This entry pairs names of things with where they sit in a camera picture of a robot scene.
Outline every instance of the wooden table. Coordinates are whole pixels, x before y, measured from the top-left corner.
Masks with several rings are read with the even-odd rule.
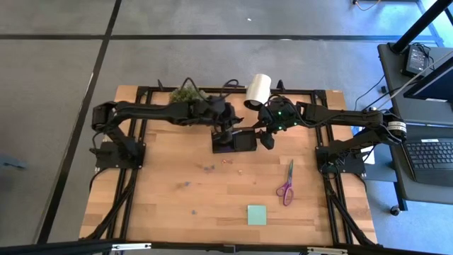
[[[119,86],[116,101],[134,102],[136,86]],[[293,102],[310,102],[308,96],[285,95]],[[341,91],[327,91],[328,106],[345,108]],[[257,112],[243,106],[245,94],[232,94],[238,125],[251,126]],[[167,104],[168,93],[153,93],[151,103]],[[121,128],[127,133],[129,121]],[[350,127],[333,126],[334,137],[352,137]],[[139,170],[127,239],[147,242],[197,242],[223,244],[332,245],[323,181],[317,171],[316,131],[292,127],[274,135],[275,147],[259,144],[255,152],[213,154],[210,127],[181,127],[150,120],[144,166]],[[327,135],[323,138],[327,144]],[[232,160],[232,164],[222,160]],[[287,178],[294,159],[294,200],[288,207],[275,195]],[[215,166],[205,171],[206,166]],[[92,233],[109,211],[118,170],[107,170],[94,181],[80,237]],[[348,211],[368,238],[376,241],[363,183],[343,174]],[[247,205],[266,205],[266,226],[247,225]],[[344,241],[336,213],[340,240]],[[119,234],[119,214],[115,236]]]

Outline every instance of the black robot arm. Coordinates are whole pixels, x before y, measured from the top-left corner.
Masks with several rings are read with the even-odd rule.
[[[306,128],[322,125],[364,127],[349,140],[335,140],[327,147],[316,148],[319,169],[323,172],[349,172],[349,169],[345,168],[346,161],[357,159],[356,164],[359,164],[363,156],[361,149],[380,143],[400,145],[406,139],[406,124],[388,111],[330,110],[324,106],[302,102],[296,102],[294,105],[288,98],[278,95],[272,95],[266,105],[261,107],[258,122],[254,127],[265,128],[258,136],[266,148],[272,149],[274,145],[272,134],[281,130],[286,131],[296,125]],[[356,174],[363,174],[365,168],[356,171],[358,171]]]
[[[164,106],[125,101],[103,103],[93,109],[91,127],[97,133],[106,134],[112,142],[103,142],[100,149],[91,149],[98,159],[97,167],[138,168],[142,165],[145,144],[125,136],[118,127],[130,118],[165,120],[181,126],[214,126],[214,130],[220,129],[213,134],[219,143],[230,142],[233,125],[243,119],[236,117],[234,107],[218,96]]]

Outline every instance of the gray floor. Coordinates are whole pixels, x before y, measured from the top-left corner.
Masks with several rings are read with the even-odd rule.
[[[107,0],[2,1],[0,33],[104,33],[113,4]],[[401,35],[419,16],[417,5],[412,3],[383,2],[362,12],[347,0],[290,0],[283,4],[267,0],[124,0],[114,34]],[[443,27],[439,33],[447,45],[452,41],[445,36],[448,26],[442,20],[436,22]],[[100,43],[0,41],[0,113],[7,120],[0,127],[0,153],[29,164],[23,171],[0,171],[0,246],[29,244],[35,238]],[[354,100],[383,74],[377,45],[111,41],[91,107],[111,100],[118,85],[154,86],[160,79],[164,85],[175,86],[187,76],[200,86],[219,86],[233,78],[248,84],[254,74],[262,72],[271,76],[274,84],[283,79],[288,88],[343,90],[348,108],[353,108]],[[378,95],[373,91],[360,106]],[[53,242],[78,237],[94,166],[88,152],[93,135],[90,122],[88,114],[50,237]],[[453,215],[453,206],[409,203],[409,212],[392,217],[386,213],[396,203],[391,184],[368,185],[379,243],[420,251],[453,250],[453,226],[448,218]]]

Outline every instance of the small plant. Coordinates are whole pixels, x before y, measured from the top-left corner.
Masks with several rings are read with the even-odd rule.
[[[207,98],[207,94],[203,90],[197,91],[193,84],[187,83],[170,93],[170,103],[203,100],[201,96]]]

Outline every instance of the green sticky note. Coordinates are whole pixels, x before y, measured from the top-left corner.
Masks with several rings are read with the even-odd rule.
[[[247,207],[248,225],[266,225],[266,206],[249,205]]]

